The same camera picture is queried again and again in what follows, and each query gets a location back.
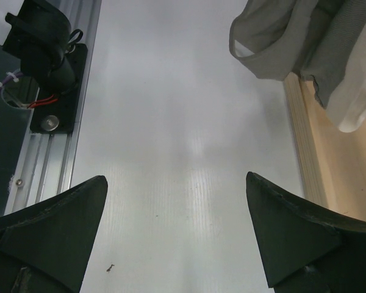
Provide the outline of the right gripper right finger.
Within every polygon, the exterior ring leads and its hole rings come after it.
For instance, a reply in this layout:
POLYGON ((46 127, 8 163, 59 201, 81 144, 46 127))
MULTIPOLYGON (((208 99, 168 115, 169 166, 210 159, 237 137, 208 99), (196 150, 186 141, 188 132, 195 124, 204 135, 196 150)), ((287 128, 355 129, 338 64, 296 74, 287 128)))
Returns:
POLYGON ((269 288, 366 292, 366 222, 298 197, 260 175, 246 198, 269 288))

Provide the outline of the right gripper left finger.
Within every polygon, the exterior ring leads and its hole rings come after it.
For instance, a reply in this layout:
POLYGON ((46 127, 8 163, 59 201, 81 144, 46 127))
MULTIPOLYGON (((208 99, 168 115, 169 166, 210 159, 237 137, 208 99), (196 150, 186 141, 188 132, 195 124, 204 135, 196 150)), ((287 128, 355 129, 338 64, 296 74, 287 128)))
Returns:
POLYGON ((95 176, 0 217, 0 292, 79 292, 107 188, 95 176))

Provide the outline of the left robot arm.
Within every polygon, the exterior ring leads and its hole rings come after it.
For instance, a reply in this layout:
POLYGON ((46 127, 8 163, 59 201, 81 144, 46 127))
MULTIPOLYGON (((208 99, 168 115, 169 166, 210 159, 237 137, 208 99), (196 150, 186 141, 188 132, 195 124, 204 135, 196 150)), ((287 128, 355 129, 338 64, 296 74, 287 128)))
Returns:
POLYGON ((0 0, 0 46, 2 46, 11 30, 11 25, 6 22, 8 13, 17 15, 23 5, 23 0, 0 0))

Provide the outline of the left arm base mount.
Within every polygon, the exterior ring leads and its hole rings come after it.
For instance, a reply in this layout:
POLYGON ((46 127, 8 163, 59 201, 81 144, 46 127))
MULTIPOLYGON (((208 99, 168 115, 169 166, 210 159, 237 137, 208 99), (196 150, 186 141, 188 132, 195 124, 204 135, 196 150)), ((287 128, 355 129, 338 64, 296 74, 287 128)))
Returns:
POLYGON ((47 1, 24 1, 17 15, 7 13, 11 30, 3 50, 18 58, 23 76, 39 87, 30 130, 69 134, 74 130, 88 48, 83 32, 47 1))

